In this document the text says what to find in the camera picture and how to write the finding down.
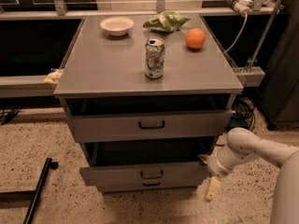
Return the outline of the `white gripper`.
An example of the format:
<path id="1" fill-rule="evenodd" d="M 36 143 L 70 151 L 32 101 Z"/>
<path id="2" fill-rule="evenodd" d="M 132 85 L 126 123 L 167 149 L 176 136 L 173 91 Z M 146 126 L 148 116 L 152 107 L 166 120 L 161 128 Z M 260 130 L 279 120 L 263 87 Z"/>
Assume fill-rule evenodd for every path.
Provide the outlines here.
<path id="1" fill-rule="evenodd" d="M 245 161 L 246 155 L 233 150 L 229 146 L 217 147 L 208 155 L 199 155 L 203 163 L 207 163 L 208 171 L 213 175 L 209 178 L 205 199 L 211 202 L 219 193 L 222 181 L 234 168 Z"/>

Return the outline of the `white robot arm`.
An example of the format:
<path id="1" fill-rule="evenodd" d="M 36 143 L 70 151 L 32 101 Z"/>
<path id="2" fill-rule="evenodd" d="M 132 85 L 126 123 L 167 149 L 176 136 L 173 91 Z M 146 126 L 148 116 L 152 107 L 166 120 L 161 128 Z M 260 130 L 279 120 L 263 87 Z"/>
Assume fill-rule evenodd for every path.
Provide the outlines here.
<path id="1" fill-rule="evenodd" d="M 270 224 L 299 224 L 299 147 L 266 139 L 244 128 L 227 133 L 225 146 L 200 158 L 211 173 L 206 199 L 211 201 L 221 187 L 221 180 L 237 165 L 262 158 L 279 169 Z"/>

